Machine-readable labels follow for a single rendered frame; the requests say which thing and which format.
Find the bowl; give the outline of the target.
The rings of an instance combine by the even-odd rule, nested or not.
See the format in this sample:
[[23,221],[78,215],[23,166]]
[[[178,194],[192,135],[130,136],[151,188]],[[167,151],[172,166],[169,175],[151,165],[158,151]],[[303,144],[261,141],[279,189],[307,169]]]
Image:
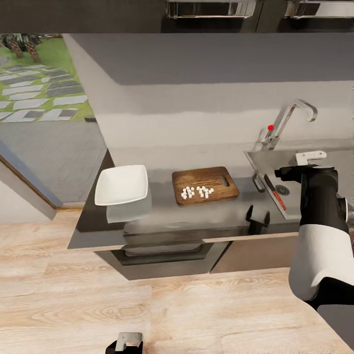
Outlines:
[[95,204],[116,206],[146,198],[148,176],[144,165],[129,165],[105,169],[95,190]]

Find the cutting board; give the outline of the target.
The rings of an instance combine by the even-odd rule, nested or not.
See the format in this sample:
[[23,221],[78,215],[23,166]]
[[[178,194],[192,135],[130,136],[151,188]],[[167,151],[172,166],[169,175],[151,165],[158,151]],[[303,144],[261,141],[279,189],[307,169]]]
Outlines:
[[[229,187],[224,186],[221,176],[225,178]],[[209,202],[239,196],[239,190],[235,182],[226,167],[223,166],[174,172],[172,179],[178,205]],[[190,190],[194,188],[191,198],[189,197],[190,190],[187,191],[186,187],[189,187]],[[199,194],[197,187],[202,190],[203,197]],[[212,190],[212,193],[205,192],[203,188],[208,189],[208,191]],[[183,196],[184,193],[185,197]]]

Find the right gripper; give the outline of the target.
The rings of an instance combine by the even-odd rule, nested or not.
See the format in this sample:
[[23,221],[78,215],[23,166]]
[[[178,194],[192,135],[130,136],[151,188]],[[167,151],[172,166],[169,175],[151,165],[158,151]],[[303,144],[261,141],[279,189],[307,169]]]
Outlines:
[[319,166],[316,164],[306,165],[306,166],[291,166],[291,167],[282,167],[279,170],[274,170],[275,176],[280,177],[282,181],[298,181],[297,174],[300,170],[311,167],[311,166]]

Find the parer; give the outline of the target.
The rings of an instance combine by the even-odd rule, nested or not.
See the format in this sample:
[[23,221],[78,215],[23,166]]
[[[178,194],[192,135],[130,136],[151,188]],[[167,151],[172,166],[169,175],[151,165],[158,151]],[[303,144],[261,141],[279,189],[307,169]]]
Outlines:
[[274,189],[274,186],[272,184],[272,182],[269,181],[269,179],[267,178],[267,174],[265,174],[265,179],[268,182],[268,185],[270,186],[270,189],[272,190],[273,194],[275,195],[276,199],[278,200],[278,202],[280,203],[281,207],[283,208],[283,210],[286,210],[286,206],[284,204],[284,202],[282,201],[282,199],[280,198],[280,196],[277,194],[278,190]]

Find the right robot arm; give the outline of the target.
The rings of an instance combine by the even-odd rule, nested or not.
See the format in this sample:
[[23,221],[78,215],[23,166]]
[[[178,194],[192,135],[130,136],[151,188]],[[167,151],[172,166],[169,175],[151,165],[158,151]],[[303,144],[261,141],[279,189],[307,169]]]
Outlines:
[[289,272],[293,294],[312,306],[354,351],[354,256],[346,198],[337,198],[338,171],[307,165],[324,151],[295,154],[294,166],[274,170],[301,183],[300,230]]

